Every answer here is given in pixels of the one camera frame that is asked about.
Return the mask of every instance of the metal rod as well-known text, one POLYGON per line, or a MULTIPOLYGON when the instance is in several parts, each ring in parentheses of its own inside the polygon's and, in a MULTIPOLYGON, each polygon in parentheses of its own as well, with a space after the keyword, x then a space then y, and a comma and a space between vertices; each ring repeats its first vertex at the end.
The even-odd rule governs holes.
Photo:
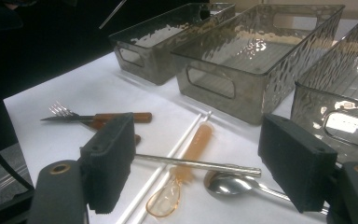
POLYGON ((112 19, 112 17, 118 12, 118 10, 126 3, 127 0, 121 1, 117 7, 110 13, 110 15, 106 18, 106 20, 100 25, 100 30, 103 29, 103 27, 112 19))
POLYGON ((254 167, 224 165, 224 164, 204 162, 204 161, 186 161, 186 160, 179 160, 174 158, 165 158, 165 157, 149 156, 149 155, 142 155, 142 154, 136 154, 135 159, 143 160, 143 161, 157 161, 157 162, 168 163, 173 165, 190 166, 192 168, 201 169, 201 170, 234 173, 238 175, 248 175, 258 178, 261 177, 261 169, 254 168, 254 167))

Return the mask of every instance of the knife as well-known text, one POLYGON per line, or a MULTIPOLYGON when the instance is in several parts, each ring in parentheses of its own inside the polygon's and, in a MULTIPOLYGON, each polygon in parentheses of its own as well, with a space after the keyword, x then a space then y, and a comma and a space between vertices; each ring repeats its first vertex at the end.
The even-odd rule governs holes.
MULTIPOLYGON (((88 124, 95 124, 100 125, 100 123, 104 124, 110 119, 114 119, 118 116, 121 116, 123 114, 121 113, 115 113, 115 114, 96 114, 94 116, 81 116, 81 115, 73 115, 73 116, 67 116, 67 117, 49 117, 41 120, 45 121, 66 121, 66 122, 72 122, 72 121, 78 121, 78 122, 87 122, 88 124)), ((133 121, 135 123, 149 123, 152 120, 152 114, 149 112, 144 113, 133 113, 133 121)))

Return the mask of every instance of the fork tines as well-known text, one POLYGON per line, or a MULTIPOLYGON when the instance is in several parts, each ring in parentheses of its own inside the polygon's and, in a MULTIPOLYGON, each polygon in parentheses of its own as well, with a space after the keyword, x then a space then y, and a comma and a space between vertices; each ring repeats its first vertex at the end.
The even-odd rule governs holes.
POLYGON ((48 109, 58 117, 70 117, 70 116, 76 115, 76 113, 74 113, 69 108, 61 105, 60 102, 58 102, 58 101, 57 101, 56 105, 52 105, 48 109))

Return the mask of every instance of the fork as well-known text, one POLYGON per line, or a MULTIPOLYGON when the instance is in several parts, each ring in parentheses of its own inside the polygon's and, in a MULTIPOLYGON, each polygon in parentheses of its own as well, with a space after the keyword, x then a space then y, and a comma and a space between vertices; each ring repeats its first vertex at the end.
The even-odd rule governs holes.
MULTIPOLYGON (((74 111, 70 110, 68 107, 63 106, 62 104, 60 104, 60 102, 56 101, 57 104, 52 105, 51 107, 49 107, 48 109, 51 111, 51 113, 53 113, 55 116, 57 117, 74 117, 74 116, 79 116, 77 113, 75 113, 74 111)), ((85 124, 88 127, 91 127, 91 129, 94 130, 100 130, 105 122, 103 121, 103 119, 95 119, 93 121, 80 121, 82 124, 85 124)), ((136 134, 135 135, 135 142, 136 144, 138 144, 141 141, 141 136, 136 134)))

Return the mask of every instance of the black cable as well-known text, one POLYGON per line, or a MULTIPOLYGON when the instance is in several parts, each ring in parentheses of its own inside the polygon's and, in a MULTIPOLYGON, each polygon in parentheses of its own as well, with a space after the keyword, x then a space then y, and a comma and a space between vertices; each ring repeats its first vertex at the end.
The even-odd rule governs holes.
POLYGON ((15 178, 19 183, 21 183, 25 188, 27 189, 34 189, 34 186, 32 186, 28 181, 26 181, 22 176, 20 176, 11 166, 7 163, 7 161, 1 156, 0 154, 0 164, 1 166, 11 175, 13 178, 15 178))

